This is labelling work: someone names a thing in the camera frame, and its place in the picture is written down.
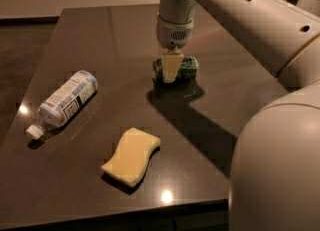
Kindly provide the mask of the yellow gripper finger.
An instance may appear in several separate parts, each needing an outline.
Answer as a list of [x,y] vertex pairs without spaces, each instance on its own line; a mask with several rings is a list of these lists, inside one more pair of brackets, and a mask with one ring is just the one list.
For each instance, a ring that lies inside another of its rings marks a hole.
[[175,81],[183,58],[184,55],[179,49],[168,50],[161,56],[164,83],[172,83]]

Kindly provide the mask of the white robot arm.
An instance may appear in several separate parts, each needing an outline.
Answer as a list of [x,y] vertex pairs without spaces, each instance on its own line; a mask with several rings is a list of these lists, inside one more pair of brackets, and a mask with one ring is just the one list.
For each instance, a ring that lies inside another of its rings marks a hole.
[[319,19],[283,0],[160,0],[158,39],[181,47],[200,5],[280,94],[246,123],[230,167],[230,231],[320,230]]

